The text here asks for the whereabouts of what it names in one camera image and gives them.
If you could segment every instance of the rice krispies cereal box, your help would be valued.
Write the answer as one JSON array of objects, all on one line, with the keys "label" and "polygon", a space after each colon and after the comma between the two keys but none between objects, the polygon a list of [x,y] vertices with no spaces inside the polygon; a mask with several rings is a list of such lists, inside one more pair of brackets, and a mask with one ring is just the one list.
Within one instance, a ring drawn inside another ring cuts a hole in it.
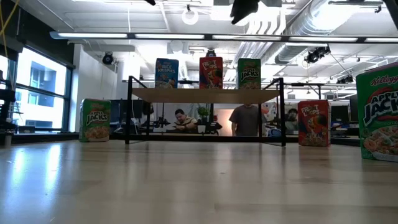
[{"label": "rice krispies cereal box", "polygon": [[178,64],[174,59],[156,59],[155,88],[178,87]]},{"label": "rice krispies cereal box", "polygon": [[79,141],[109,141],[110,115],[110,101],[84,99],[80,104]]},{"label": "rice krispies cereal box", "polygon": [[398,63],[356,77],[361,154],[398,162]]},{"label": "rice krispies cereal box", "polygon": [[301,146],[330,145],[330,104],[327,100],[306,100],[297,105],[298,143]]},{"label": "rice krispies cereal box", "polygon": [[223,88],[223,58],[203,57],[199,63],[199,88]]},{"label": "rice krispies cereal box", "polygon": [[238,60],[238,88],[261,89],[261,60],[240,58]]}]

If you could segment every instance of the security camera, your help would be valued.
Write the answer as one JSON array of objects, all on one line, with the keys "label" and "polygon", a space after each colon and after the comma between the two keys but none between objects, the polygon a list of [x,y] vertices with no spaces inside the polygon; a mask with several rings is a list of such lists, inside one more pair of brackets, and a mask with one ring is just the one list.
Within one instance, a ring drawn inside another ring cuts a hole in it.
[{"label": "security camera", "polygon": [[113,56],[112,56],[112,52],[106,52],[105,56],[102,58],[102,62],[105,65],[112,65],[113,63]]}]

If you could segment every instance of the apple jacks logo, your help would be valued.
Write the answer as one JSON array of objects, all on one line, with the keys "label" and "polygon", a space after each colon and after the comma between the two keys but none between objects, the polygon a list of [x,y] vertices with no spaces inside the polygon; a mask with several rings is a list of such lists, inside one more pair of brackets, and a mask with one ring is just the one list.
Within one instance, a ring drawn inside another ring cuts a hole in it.
[{"label": "apple jacks logo", "polygon": [[247,78],[257,78],[259,76],[260,73],[255,68],[245,68],[241,74],[241,81]]},{"label": "apple jacks logo", "polygon": [[371,86],[377,86],[381,84],[395,84],[398,82],[398,76],[389,77],[388,75],[384,75],[382,77],[377,77],[371,81]]},{"label": "apple jacks logo", "polygon": [[365,105],[363,121],[368,126],[380,115],[386,113],[398,113],[398,91],[381,93],[372,97],[370,103]]},{"label": "apple jacks logo", "polygon": [[104,114],[103,111],[92,111],[89,115],[87,115],[86,126],[95,121],[107,121],[108,115]]}]

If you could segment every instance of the white pot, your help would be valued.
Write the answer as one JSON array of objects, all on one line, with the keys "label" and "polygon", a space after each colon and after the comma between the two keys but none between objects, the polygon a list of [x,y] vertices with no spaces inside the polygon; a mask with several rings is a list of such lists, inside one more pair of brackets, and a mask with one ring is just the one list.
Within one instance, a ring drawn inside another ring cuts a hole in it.
[{"label": "white pot", "polygon": [[204,133],[206,131],[206,125],[198,125],[198,133]]}]

